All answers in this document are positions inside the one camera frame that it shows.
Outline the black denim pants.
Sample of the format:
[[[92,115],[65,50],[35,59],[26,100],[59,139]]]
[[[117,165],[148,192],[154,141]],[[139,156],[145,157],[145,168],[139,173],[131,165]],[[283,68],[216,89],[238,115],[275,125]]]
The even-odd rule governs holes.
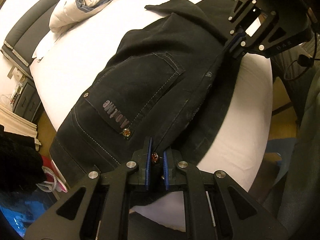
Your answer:
[[[67,184],[91,171],[128,162],[152,137],[198,164],[213,143],[231,102],[240,62],[219,61],[234,0],[169,0],[147,5],[161,15],[128,31],[116,54],[59,127],[50,155]]]

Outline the black hanging garment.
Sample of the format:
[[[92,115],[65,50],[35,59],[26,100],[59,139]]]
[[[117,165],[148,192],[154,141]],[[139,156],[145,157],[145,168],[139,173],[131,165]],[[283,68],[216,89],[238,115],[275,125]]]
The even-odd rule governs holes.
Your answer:
[[[33,137],[6,132],[1,126],[1,193],[31,193],[46,180],[43,159]]]

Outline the grey left nightstand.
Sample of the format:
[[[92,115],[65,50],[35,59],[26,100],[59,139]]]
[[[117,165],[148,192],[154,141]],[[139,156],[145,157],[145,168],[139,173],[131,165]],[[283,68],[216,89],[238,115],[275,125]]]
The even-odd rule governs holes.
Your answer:
[[[34,122],[41,107],[35,83],[28,77],[22,82],[22,88],[13,102],[12,111],[27,121]]]

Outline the white bed mattress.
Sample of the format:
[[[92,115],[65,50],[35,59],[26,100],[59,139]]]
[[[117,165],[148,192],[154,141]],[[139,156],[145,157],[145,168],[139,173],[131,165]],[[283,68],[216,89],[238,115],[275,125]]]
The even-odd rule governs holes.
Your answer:
[[[115,0],[33,67],[56,136],[50,155],[69,186],[129,161],[152,138],[200,170],[255,180],[272,109],[269,59],[214,67],[235,0]]]

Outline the beige curtain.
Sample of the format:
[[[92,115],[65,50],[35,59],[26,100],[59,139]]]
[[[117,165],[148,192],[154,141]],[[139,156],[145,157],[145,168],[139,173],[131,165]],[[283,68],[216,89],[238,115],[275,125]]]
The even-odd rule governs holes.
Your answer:
[[[0,123],[4,126],[6,132],[15,133],[34,138],[35,149],[38,151],[42,145],[37,138],[37,125],[25,120],[5,106],[1,105],[0,109]]]

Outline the items on left nightstand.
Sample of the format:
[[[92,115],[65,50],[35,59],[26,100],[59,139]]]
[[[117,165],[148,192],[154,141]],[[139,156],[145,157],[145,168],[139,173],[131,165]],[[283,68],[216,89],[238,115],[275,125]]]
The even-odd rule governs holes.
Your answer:
[[[1,70],[1,105],[12,109],[12,102],[20,94],[26,76],[16,67]]]

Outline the rolled white duvet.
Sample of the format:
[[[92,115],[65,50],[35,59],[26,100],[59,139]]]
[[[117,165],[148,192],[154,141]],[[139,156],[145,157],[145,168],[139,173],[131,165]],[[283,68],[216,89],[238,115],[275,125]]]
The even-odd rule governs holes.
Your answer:
[[[49,28],[60,35],[79,22],[102,11],[112,0],[60,0],[54,8]]]

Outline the grey upholstered headboard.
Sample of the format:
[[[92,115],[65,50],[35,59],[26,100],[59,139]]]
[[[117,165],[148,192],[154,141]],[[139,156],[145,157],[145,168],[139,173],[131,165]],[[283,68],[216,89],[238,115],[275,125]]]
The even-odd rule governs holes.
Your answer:
[[[59,0],[38,0],[8,32],[2,54],[24,75],[32,78],[30,65],[39,42],[49,32],[49,19]]]

